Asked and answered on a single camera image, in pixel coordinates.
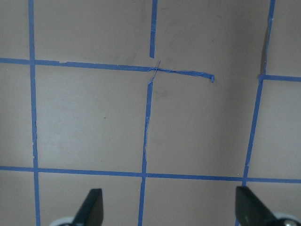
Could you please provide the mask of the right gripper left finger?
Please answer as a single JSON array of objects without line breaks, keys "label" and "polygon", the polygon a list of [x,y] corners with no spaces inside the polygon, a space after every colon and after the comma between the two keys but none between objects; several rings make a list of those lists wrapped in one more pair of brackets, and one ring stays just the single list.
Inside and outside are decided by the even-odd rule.
[{"label": "right gripper left finger", "polygon": [[72,221],[72,226],[101,226],[104,219],[102,189],[91,189]]}]

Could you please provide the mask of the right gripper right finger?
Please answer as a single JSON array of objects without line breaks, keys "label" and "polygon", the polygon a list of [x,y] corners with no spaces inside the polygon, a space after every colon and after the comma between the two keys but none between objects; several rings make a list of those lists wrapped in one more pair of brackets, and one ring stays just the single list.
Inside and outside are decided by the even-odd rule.
[{"label": "right gripper right finger", "polygon": [[241,226],[280,225],[280,221],[247,186],[236,187],[235,216]]}]

